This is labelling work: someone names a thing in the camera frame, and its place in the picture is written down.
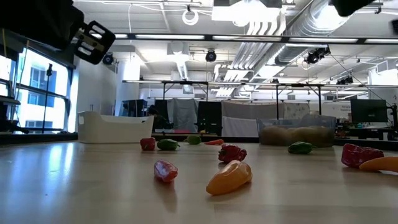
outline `computer monitor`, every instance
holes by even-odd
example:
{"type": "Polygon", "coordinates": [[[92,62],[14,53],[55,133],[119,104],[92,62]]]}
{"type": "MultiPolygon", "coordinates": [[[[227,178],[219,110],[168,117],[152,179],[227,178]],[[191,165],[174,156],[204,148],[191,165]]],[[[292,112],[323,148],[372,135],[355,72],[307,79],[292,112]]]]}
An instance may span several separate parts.
{"type": "Polygon", "coordinates": [[[351,117],[354,123],[388,122],[386,101],[351,99],[351,117]]]}

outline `security camera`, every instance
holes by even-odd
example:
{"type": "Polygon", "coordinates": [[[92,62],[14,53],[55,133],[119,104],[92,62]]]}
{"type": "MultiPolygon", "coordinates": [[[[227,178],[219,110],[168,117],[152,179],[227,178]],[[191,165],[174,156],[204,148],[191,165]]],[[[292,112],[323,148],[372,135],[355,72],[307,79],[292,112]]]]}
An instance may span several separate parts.
{"type": "Polygon", "coordinates": [[[113,63],[114,59],[113,59],[113,53],[112,52],[108,52],[104,58],[102,59],[102,62],[105,65],[111,65],[113,63]]]}
{"type": "Polygon", "coordinates": [[[214,50],[208,50],[206,54],[206,61],[207,62],[215,62],[217,59],[216,52],[214,50]]]}

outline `gray curtain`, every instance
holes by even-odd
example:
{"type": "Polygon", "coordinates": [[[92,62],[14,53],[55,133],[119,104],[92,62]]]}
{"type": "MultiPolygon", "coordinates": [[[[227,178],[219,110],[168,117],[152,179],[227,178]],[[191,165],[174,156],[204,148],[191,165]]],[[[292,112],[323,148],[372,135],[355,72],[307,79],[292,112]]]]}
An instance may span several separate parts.
{"type": "Polygon", "coordinates": [[[196,100],[172,99],[167,102],[167,110],[174,129],[189,130],[197,133],[198,127],[194,125],[198,120],[198,102],[196,100]]]}

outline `fluorescent light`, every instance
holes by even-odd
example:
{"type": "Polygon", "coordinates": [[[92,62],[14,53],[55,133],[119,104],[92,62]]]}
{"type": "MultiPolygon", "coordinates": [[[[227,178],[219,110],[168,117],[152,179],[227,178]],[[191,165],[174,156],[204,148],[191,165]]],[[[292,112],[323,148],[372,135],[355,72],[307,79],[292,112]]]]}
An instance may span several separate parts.
{"type": "Polygon", "coordinates": [[[398,44],[398,39],[366,39],[369,44],[398,44]]]}
{"type": "Polygon", "coordinates": [[[314,43],[355,43],[355,38],[308,38],[308,37],[291,37],[291,42],[314,42],[314,43]]]}
{"type": "Polygon", "coordinates": [[[127,34],[115,34],[115,37],[117,39],[126,39],[128,36],[127,34]]]}
{"type": "Polygon", "coordinates": [[[264,86],[276,86],[276,83],[247,83],[247,85],[264,85],[264,86]]]}
{"type": "Polygon", "coordinates": [[[213,40],[239,40],[239,41],[269,41],[269,42],[278,42],[281,40],[281,37],[261,37],[261,36],[249,36],[249,35],[215,35],[213,36],[213,40]]]}
{"type": "Polygon", "coordinates": [[[327,44],[290,44],[287,43],[286,47],[328,47],[327,44]]]}
{"type": "Polygon", "coordinates": [[[132,81],[132,80],[124,80],[126,83],[162,83],[161,81],[132,81]]]}
{"type": "Polygon", "coordinates": [[[204,35],[136,34],[136,39],[204,40],[204,35]]]}
{"type": "Polygon", "coordinates": [[[238,82],[209,82],[209,85],[242,85],[242,83],[238,82]]]}

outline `carrot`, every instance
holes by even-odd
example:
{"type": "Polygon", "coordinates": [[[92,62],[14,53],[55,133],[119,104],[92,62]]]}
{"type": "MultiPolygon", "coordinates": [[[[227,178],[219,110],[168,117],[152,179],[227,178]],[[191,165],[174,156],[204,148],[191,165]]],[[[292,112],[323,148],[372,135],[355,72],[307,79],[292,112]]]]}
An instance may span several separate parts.
{"type": "Polygon", "coordinates": [[[364,171],[394,171],[398,172],[398,157],[388,156],[377,159],[371,159],[362,163],[359,169],[364,171]]]}
{"type": "Polygon", "coordinates": [[[154,166],[155,177],[165,183],[169,183],[176,178],[178,169],[171,163],[159,160],[154,166]]]}
{"type": "Polygon", "coordinates": [[[210,142],[205,142],[206,145],[211,145],[211,146],[220,146],[222,144],[224,144],[224,140],[219,139],[219,140],[214,140],[214,141],[210,141],[210,142]]]}

